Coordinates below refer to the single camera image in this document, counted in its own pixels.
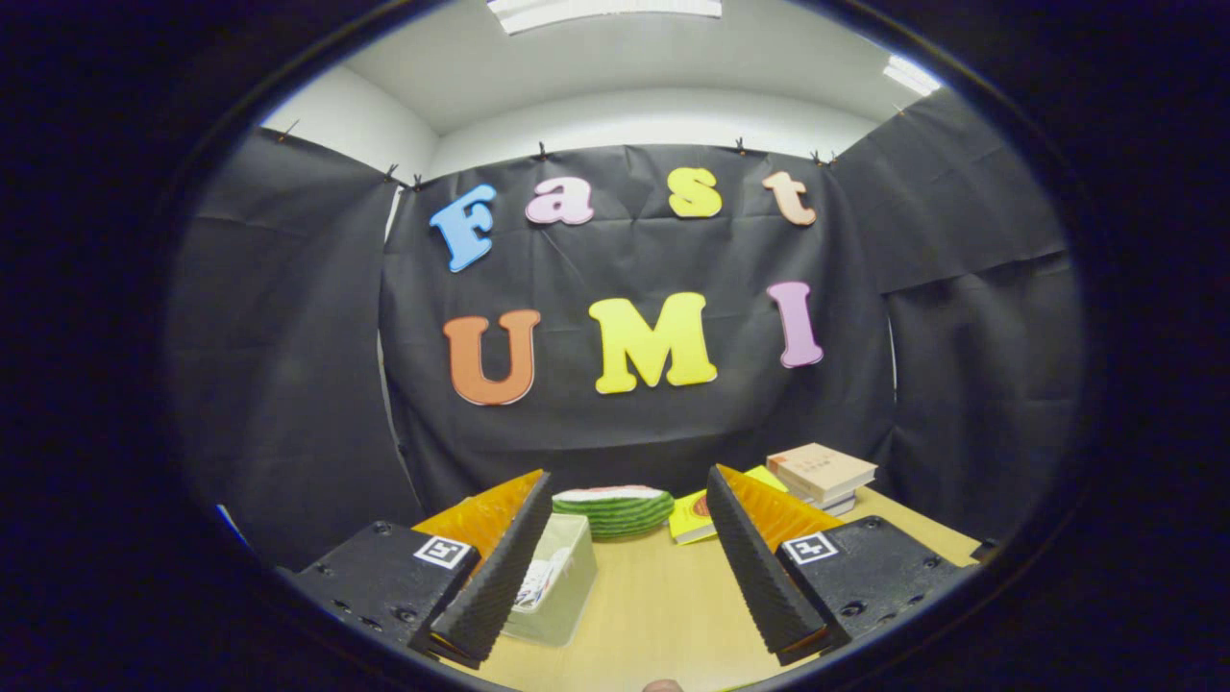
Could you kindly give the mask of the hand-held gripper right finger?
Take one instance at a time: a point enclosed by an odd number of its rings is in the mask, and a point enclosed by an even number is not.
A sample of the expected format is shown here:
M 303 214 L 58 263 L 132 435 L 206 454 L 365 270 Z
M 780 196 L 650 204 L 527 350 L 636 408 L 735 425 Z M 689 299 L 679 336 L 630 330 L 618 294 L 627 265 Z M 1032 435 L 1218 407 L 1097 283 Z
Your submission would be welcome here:
M 781 665 L 825 655 L 905 619 L 966 576 L 879 515 L 843 522 L 715 465 L 706 501 L 729 570 Z

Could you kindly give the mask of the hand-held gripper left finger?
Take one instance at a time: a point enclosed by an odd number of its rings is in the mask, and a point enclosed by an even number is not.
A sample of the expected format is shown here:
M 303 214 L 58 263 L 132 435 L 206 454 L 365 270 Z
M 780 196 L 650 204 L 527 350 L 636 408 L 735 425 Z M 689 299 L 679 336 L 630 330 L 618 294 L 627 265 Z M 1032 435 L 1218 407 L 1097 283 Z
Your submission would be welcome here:
M 415 526 L 380 520 L 289 581 L 387 650 L 480 667 L 549 525 L 549 486 L 531 470 Z

